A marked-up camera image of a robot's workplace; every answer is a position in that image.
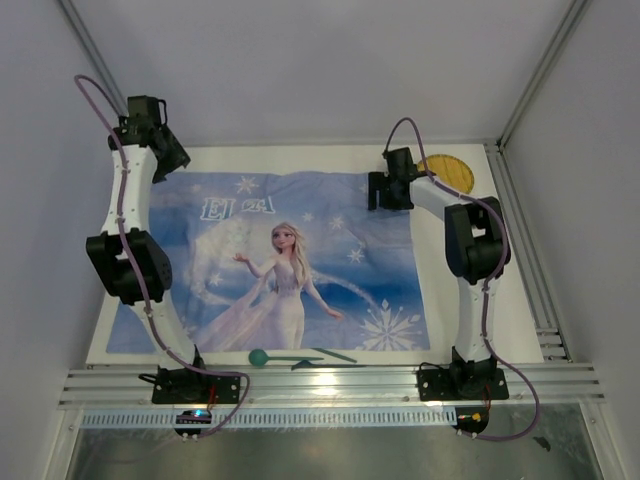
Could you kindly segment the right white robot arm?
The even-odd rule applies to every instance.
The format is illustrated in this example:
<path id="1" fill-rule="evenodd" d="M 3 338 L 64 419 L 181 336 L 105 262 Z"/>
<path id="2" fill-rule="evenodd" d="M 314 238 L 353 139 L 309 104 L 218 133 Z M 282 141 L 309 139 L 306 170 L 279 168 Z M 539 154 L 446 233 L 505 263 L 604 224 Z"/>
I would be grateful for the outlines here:
<path id="1" fill-rule="evenodd" d="M 511 258 L 499 200 L 476 199 L 413 162 L 409 148 L 383 152 L 387 171 L 368 174 L 368 209 L 427 210 L 444 224 L 445 259 L 458 281 L 459 322 L 447 366 L 422 363 L 423 401 L 506 400 L 505 374 L 491 345 L 494 297 Z"/>

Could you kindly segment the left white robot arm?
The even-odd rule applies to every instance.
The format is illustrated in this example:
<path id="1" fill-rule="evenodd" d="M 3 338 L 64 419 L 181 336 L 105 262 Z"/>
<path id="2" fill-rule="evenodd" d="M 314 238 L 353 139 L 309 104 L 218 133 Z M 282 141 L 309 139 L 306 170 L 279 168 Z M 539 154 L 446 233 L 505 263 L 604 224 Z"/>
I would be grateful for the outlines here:
<path id="1" fill-rule="evenodd" d="M 110 129 L 113 185 L 99 234 L 86 252 L 106 292 L 127 306 L 150 337 L 157 371 L 143 375 L 158 390 L 175 388 L 190 402 L 203 399 L 210 379 L 173 305 L 170 259 L 150 232 L 153 185 L 190 158 L 166 121 L 166 103 L 151 96 L 128 99 L 128 112 Z"/>

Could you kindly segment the blue pink Elsa cloth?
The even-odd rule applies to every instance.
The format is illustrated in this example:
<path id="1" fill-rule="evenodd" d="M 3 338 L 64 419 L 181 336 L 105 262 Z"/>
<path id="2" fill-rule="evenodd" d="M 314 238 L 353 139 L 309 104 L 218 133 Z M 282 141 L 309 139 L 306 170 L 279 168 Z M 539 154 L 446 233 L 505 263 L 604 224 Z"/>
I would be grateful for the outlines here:
<path id="1" fill-rule="evenodd" d="M 180 330 L 203 353 L 430 346 L 405 212 L 363 174 L 177 173 L 151 190 Z"/>

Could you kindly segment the teal plastic spoon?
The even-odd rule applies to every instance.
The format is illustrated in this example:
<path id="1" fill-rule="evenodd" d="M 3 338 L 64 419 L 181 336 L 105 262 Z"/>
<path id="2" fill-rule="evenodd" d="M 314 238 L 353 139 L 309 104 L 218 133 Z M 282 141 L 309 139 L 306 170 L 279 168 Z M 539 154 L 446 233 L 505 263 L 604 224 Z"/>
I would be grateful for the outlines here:
<path id="1" fill-rule="evenodd" d="M 248 361 L 252 366 L 264 367 L 270 362 L 313 362 L 322 360 L 322 357 L 305 357 L 305 356 L 273 356 L 263 349 L 253 349 L 248 354 Z"/>

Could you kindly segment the yellow woven round plate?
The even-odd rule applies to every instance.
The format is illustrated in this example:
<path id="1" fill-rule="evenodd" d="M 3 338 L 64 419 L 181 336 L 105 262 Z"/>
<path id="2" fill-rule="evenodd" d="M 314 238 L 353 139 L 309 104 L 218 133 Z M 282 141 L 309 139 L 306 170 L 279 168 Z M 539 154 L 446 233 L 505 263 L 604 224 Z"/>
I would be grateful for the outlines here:
<path id="1" fill-rule="evenodd" d="M 448 154 L 433 154 L 417 163 L 417 170 L 427 170 L 436 175 L 444 184 L 464 193 L 470 194 L 475 185 L 475 177 L 471 168 L 461 159 Z"/>

